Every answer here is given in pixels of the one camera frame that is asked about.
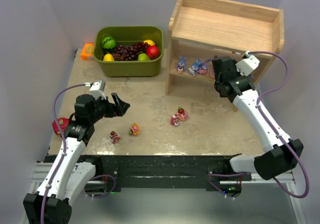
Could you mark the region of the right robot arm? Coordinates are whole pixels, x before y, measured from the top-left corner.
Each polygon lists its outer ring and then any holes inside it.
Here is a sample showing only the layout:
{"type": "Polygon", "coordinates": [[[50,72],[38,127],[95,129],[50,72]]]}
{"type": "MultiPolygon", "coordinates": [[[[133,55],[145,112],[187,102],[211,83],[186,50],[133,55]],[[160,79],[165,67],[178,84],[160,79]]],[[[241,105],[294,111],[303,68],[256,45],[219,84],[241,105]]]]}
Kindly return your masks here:
{"type": "Polygon", "coordinates": [[[247,55],[237,62],[231,57],[215,58],[212,61],[215,76],[214,88],[220,97],[228,98],[246,117],[263,148],[263,154],[230,158],[234,172],[257,173],[270,180],[297,166],[297,157],[303,150],[299,139],[293,140],[273,119],[251,80],[251,73],[259,65],[254,55],[247,55]]]}

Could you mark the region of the purple bunny with bottle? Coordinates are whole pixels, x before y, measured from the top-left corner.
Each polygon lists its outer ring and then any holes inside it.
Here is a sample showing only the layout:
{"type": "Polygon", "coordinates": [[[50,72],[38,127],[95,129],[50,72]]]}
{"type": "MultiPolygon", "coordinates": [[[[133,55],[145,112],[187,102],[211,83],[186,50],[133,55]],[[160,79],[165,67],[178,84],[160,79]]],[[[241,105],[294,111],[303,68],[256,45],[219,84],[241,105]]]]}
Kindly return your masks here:
{"type": "Polygon", "coordinates": [[[201,61],[199,58],[196,58],[195,62],[188,68],[189,74],[196,76],[199,72],[201,61]]]}

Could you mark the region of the purple bunny strawberry cake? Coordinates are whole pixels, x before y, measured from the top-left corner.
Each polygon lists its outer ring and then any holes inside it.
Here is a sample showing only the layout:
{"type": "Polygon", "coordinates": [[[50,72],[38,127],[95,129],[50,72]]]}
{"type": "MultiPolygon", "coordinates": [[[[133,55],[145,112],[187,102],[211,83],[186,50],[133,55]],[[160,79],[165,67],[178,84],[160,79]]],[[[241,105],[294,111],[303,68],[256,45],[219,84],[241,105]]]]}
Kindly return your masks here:
{"type": "Polygon", "coordinates": [[[183,73],[186,70],[186,65],[187,65],[187,61],[186,61],[186,57],[184,56],[179,56],[179,61],[177,63],[176,66],[176,70],[178,73],[183,73]]]}

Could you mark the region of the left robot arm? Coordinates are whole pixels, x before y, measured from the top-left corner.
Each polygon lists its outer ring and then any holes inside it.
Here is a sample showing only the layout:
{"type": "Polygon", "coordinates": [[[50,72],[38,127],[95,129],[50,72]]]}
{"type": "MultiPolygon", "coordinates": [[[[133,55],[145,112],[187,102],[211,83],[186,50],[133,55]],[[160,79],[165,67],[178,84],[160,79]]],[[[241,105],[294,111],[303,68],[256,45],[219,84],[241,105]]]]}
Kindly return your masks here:
{"type": "Polygon", "coordinates": [[[74,114],[66,127],[60,151],[50,171],[35,193],[26,194],[23,206],[29,223],[68,223],[72,203],[92,179],[96,166],[77,161],[102,118],[122,117],[130,107],[116,93],[113,102],[103,94],[83,94],[76,98],[74,114]]]}

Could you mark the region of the purple bunny pink donut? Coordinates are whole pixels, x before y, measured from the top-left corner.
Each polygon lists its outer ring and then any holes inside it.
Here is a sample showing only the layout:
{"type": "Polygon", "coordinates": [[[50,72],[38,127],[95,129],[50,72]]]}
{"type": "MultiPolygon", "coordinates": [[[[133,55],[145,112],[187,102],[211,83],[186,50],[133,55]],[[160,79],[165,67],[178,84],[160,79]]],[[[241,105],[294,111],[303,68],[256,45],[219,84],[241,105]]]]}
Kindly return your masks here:
{"type": "Polygon", "coordinates": [[[210,75],[211,78],[215,79],[215,73],[214,73],[214,69],[213,69],[213,68],[210,70],[209,75],[210,75]]]}
{"type": "Polygon", "coordinates": [[[212,59],[207,59],[204,62],[199,64],[199,71],[198,73],[201,75],[205,75],[209,70],[209,65],[212,63],[212,59]]]}

